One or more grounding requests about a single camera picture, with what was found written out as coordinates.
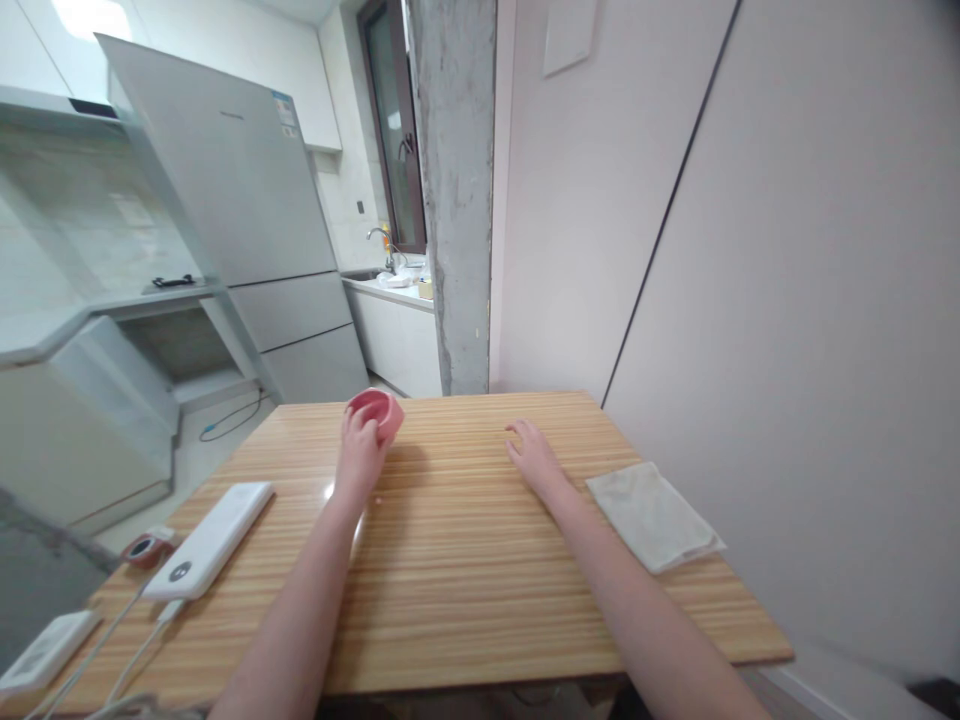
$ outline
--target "wood grain tabletop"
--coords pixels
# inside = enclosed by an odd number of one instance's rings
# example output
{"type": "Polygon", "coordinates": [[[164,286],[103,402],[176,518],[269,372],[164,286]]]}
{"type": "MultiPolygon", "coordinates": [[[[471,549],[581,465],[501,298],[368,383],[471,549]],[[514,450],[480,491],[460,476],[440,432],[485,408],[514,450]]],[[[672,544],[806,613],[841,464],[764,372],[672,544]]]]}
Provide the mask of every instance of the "wood grain tabletop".
{"type": "MultiPolygon", "coordinates": [[[[325,695],[620,672],[560,532],[503,446],[507,422],[532,420],[590,498],[587,478],[640,461],[613,423],[586,393],[401,404],[406,421],[355,541],[325,695]]],[[[343,408],[281,405],[170,518],[168,524],[186,534],[232,484],[269,480],[276,489],[213,587],[147,651],[127,694],[156,691],[168,707],[216,698],[325,503],[343,408]]],[[[106,621],[53,687],[73,671],[144,577],[122,569],[91,598],[106,621]]],[[[786,638],[719,555],[659,580],[732,662],[792,658],[786,638]]],[[[161,609],[146,600],[134,606],[63,712],[100,707],[161,609]]],[[[39,697],[15,698],[2,714],[29,710],[39,697]]]]}

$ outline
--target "pink cup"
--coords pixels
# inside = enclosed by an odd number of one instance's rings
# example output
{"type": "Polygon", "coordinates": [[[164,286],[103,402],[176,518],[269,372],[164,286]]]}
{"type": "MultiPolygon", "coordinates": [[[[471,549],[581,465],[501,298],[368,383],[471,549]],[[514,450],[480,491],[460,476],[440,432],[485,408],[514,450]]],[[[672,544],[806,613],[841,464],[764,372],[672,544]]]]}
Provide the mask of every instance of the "pink cup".
{"type": "Polygon", "coordinates": [[[377,438],[381,442],[396,435],[403,424],[403,408],[393,395],[383,390],[368,388],[354,395],[347,407],[353,408],[354,412],[363,407],[370,408],[367,419],[377,421],[377,438]]]}

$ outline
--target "white charger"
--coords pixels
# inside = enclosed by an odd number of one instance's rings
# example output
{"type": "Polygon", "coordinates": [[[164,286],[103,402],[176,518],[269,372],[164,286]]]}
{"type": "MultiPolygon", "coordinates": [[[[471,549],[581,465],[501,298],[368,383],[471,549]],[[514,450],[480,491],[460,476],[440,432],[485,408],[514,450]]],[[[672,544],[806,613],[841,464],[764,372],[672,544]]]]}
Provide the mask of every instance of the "white charger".
{"type": "Polygon", "coordinates": [[[273,496],[269,482],[230,487],[143,591],[148,600],[196,600],[213,584],[273,496]]]}
{"type": "Polygon", "coordinates": [[[0,678],[0,693],[15,695],[46,687],[101,619],[95,610],[81,610],[51,620],[0,678]]]}

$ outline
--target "hand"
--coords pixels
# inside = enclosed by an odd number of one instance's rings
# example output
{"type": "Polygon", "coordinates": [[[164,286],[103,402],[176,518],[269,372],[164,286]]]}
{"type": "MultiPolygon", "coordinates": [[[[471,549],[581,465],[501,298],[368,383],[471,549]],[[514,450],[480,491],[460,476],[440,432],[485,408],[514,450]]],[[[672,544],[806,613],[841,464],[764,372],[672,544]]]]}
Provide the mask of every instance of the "hand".
{"type": "Polygon", "coordinates": [[[518,449],[506,440],[507,455],[541,500],[546,501],[553,490],[567,484],[560,461],[540,428],[529,420],[514,420],[505,429],[515,432],[523,441],[523,447],[518,449]]]}
{"type": "Polygon", "coordinates": [[[334,494],[363,506],[380,478],[383,461],[393,438],[378,442],[377,421],[369,418],[370,407],[356,412],[347,408],[340,424],[340,458],[334,494]]]}

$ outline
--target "sink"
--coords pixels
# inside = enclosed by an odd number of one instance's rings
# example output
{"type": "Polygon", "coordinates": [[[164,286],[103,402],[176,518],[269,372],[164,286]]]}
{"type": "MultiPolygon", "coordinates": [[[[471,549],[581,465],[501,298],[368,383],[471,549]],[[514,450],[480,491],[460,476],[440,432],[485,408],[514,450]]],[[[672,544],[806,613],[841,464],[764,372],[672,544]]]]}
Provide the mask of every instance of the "sink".
{"type": "Polygon", "coordinates": [[[386,272],[383,268],[373,268],[372,270],[348,270],[345,273],[340,273],[340,277],[346,278],[347,280],[376,280],[377,275],[382,272],[386,272]]]}

